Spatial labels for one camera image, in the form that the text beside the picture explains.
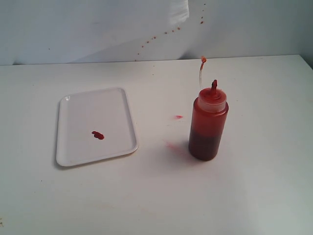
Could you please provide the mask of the red ketchup squeeze bottle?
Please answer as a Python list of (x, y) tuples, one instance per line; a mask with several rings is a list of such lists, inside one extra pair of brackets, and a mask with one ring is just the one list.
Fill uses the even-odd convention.
[(188, 149), (198, 160), (210, 161), (219, 150), (229, 106), (226, 93), (218, 89), (213, 80), (209, 88), (203, 88), (193, 102)]

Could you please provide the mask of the red ketchup blob on tray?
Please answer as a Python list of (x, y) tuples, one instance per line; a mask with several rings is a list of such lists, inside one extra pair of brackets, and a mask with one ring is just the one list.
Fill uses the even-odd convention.
[(97, 131), (92, 131), (91, 133), (92, 133), (93, 137), (96, 139), (103, 140), (105, 138), (103, 134), (101, 134)]

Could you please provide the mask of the white rectangular plastic tray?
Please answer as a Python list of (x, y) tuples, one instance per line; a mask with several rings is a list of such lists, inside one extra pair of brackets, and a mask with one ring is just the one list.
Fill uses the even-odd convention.
[[(93, 137), (92, 131), (104, 135)], [(69, 94), (59, 102), (56, 163), (62, 167), (129, 155), (138, 148), (123, 88)]]

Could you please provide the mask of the white paper sheet on wall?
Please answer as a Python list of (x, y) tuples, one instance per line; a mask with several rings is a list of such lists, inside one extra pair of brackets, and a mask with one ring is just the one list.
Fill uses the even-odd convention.
[(169, 6), (169, 25), (175, 26), (189, 18), (188, 0), (171, 0)]

